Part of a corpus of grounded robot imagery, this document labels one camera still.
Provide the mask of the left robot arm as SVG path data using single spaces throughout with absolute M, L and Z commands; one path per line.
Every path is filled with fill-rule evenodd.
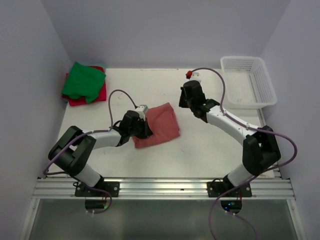
M 106 181 L 87 163 L 95 149 L 120 147 L 130 138 L 146 139 L 153 135 L 146 113 L 146 105 L 125 113 L 122 120 L 114 123 L 109 129 L 83 131 L 71 126 L 57 141 L 48 154 L 51 164 L 55 164 L 65 174 L 75 179 L 76 197 L 117 197 L 120 183 Z

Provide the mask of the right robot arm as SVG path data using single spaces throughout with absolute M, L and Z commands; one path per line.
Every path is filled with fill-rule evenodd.
M 221 180 L 216 178 L 207 183 L 209 197 L 223 193 L 227 197 L 238 196 L 241 184 L 259 176 L 281 158 L 276 137 L 260 132 L 271 132 L 269 126 L 250 130 L 248 125 L 236 124 L 227 117 L 228 112 L 221 108 L 219 102 L 205 97 L 197 80 L 185 82 L 180 89 L 179 107 L 189 108 L 196 118 L 223 130 L 242 146 L 242 163 Z

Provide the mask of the salmon pink t shirt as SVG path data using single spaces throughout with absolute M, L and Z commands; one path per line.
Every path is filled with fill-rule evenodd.
M 152 135 L 145 139 L 132 137 L 136 149 L 163 144 L 180 136 L 176 114 L 169 102 L 150 108 L 146 113 L 146 118 Z

